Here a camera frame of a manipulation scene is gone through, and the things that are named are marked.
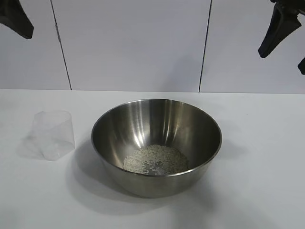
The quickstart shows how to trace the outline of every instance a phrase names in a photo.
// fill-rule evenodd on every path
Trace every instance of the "bowl rim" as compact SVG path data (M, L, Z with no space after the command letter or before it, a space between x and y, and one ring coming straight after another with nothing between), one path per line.
M204 163L202 163L202 164L200 164L200 165L198 165L198 166L196 166L196 167L194 167L194 168L188 169L188 170L183 171L183 172L180 172L180 173L173 173L173 174L168 174L168 175L149 175L149 174L135 173L135 172L128 171L128 170L126 170L126 169L123 169L123 168L121 168L121 167L118 167L118 166L116 166L116 165L114 165L114 164L108 162L108 161L99 153L99 151L96 149L95 144L94 144L94 142L93 142L93 132L94 132L94 130L95 130L95 128L96 128L96 125L99 123L99 121L100 121L103 117L105 117L108 113L110 113L112 110L114 110L114 109L116 109L116 108L118 108L118 107L121 107L121 106L124 106L124 105L127 105L127 104L131 104L131 103L135 103L135 102L149 101L149 100L172 101L172 102L176 102L176 103L180 103L180 104L185 104L185 105L188 105L188 106L191 106L191 107L195 108L196 110L199 110L199 111L205 113L208 117L210 117L211 120L215 123L215 125L216 125L216 127L217 127L217 129L218 129L218 131L219 131L219 137L220 137L218 148L217 148L216 151L213 153L213 155L212 155L208 160L206 160ZM195 170L198 170L199 168L201 168L201 167L203 167L203 166L209 164L209 163L216 157L216 155L218 154L218 152L219 152L219 150L220 150L220 148L221 148L222 141L223 141L222 132L221 132L221 129L220 129L218 123L217 123L217 122L216 122L207 112L205 112L204 110L202 110L202 109L200 109L200 108L198 108L198 107L196 107L196 106L194 106L194 105L191 105L191 104L188 104L188 103L185 103L185 102L181 102L181 101L178 101L178 100L172 100L172 99L159 99L159 98L138 99L138 100L133 100L133 101L129 101L129 102L126 102L126 103L117 105L117 106L113 107L112 109L106 111L101 117L99 117L99 119L94 123L93 128L92 128L92 130L91 130L91 143L92 143L92 146L93 146L93 148L94 148L95 153L96 153L97 155L99 155L99 157L102 158L103 162L105 162L105 163L107 163L107 164L109 164L109 165L111 165L111 166L113 166L113 167L115 167L115 168L117 168L117 169L119 169L119 170L121 170L121 171L123 171L123 172L130 173L130 174L134 174L134 175L138 175L138 176L143 176L143 177L175 177L175 176L179 176L179 175L191 173L191 172L193 172L193 171L195 171Z

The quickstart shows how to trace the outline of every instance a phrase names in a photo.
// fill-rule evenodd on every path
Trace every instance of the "table surface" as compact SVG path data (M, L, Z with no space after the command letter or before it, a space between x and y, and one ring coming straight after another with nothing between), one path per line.
M94 122L143 98L209 113L223 145L203 178L168 198L136 198L105 174ZM0 228L305 228L305 95L0 90ZM76 149L56 162L31 151L40 111L72 115Z

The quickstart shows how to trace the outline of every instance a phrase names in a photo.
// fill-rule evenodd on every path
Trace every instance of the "plastic cup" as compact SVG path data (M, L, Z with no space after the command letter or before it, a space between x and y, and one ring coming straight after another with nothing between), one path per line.
M49 161L56 161L75 148L71 114L66 111L37 113L32 134L36 147Z

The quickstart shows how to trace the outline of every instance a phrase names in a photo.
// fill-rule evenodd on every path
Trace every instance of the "uncooked rice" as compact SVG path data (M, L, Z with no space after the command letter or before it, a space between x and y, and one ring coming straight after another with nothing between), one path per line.
M186 171L188 160L175 148L151 145L127 156L123 168L134 173L162 176Z

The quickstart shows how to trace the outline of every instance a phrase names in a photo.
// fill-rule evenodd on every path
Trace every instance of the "stainless steel bowl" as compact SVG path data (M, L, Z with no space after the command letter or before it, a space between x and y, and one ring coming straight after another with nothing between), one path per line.
M219 126L207 113L166 99L138 100L111 109L95 123L91 138L111 177L126 190L149 198L170 196L193 185L222 142ZM180 150L190 169L167 176L122 169L128 155L154 144Z

